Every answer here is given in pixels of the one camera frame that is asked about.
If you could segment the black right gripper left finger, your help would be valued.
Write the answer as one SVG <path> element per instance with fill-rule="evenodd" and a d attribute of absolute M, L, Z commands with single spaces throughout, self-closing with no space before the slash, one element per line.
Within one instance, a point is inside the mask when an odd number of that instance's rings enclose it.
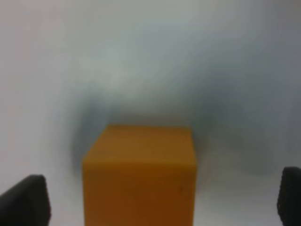
<path fill-rule="evenodd" d="M 46 178 L 29 175 L 0 195 L 2 226 L 48 226 L 51 219 Z"/>

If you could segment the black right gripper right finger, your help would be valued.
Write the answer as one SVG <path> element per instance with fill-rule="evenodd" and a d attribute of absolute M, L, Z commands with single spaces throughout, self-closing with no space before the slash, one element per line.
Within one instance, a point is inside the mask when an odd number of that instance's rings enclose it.
<path fill-rule="evenodd" d="M 277 213 L 284 226 L 301 226 L 301 169 L 285 167 L 277 199 Z"/>

